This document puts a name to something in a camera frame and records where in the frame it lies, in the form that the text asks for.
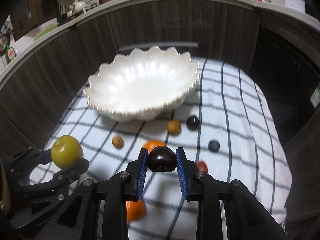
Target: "black fruit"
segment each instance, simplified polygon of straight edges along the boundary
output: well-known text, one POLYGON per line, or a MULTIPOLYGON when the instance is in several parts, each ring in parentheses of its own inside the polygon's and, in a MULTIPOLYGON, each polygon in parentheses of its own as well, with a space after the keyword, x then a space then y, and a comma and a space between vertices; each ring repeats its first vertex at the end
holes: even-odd
POLYGON ((211 152, 217 153, 220 149, 220 143, 215 140, 211 140, 208 144, 208 149, 211 152))
POLYGON ((187 128, 189 130, 198 130, 200 128, 200 121, 196 116, 190 116, 187 119, 187 128))
POLYGON ((166 146, 157 146, 149 153, 147 166, 153 172, 174 171, 177 167, 176 155, 166 146))

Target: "sticker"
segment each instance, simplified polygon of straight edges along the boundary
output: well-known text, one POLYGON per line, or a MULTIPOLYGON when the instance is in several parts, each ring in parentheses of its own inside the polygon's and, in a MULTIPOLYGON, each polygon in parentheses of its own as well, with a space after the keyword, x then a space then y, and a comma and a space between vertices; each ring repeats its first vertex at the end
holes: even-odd
POLYGON ((315 91, 313 92, 310 102, 312 103, 313 107, 316 108, 320 102, 320 88, 317 86, 315 91))

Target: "checkered tablecloth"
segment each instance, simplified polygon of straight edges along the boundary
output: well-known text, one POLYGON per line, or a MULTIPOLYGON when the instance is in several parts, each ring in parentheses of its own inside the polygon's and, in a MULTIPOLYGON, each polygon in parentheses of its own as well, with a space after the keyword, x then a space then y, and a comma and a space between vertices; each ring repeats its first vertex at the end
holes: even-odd
MULTIPOLYGON (((284 204, 292 176, 262 91, 233 66, 209 59, 193 60, 200 62, 201 81, 180 108, 150 122, 120 123, 89 108, 80 92, 47 148, 62 135, 74 136, 82 145, 84 157, 90 161, 89 170, 79 181, 90 178, 98 182, 125 170, 130 161, 137 159, 140 148, 148 140, 162 140, 173 151, 183 147, 189 160, 203 160, 215 179, 241 180, 283 226, 284 204), (201 121, 198 131, 186 128, 186 120, 191 115, 201 121), (167 132, 166 125, 171 118, 181 121, 182 131, 178 136, 167 132), (122 149, 113 147, 111 139, 115 135, 124 139, 122 149), (208 150, 212 139, 220 142, 217 153, 208 150)), ((53 163, 39 165, 31 173, 30 181, 32 184, 49 181, 58 170, 53 163)), ((71 185, 71 191, 79 181, 71 185)), ((197 202, 183 201, 176 170, 171 173, 148 170, 143 200, 147 214, 130 223, 130 240, 195 239, 197 202)), ((224 210, 222 222, 224 239, 227 239, 224 210)))

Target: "orange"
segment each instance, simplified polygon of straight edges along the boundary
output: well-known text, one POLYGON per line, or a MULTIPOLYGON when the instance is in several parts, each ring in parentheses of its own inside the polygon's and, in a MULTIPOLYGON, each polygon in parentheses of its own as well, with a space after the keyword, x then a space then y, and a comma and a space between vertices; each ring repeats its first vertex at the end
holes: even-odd
POLYGON ((144 202, 127 201, 127 222, 141 219, 146 213, 144 202))
POLYGON ((153 150, 153 148, 156 148, 157 146, 166 146, 166 144, 162 141, 151 140, 147 141, 142 147, 147 148, 148 153, 150 153, 153 150))

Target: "white bowl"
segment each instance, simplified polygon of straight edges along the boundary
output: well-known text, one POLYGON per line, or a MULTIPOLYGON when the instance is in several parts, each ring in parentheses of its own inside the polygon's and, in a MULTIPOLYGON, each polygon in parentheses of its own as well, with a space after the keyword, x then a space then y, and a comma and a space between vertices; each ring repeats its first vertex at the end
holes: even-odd
POLYGON ((113 120, 149 121, 182 105, 199 80, 198 69, 199 62, 191 62, 188 52, 178 54, 173 47, 134 49, 101 64, 84 94, 89 106, 113 120))

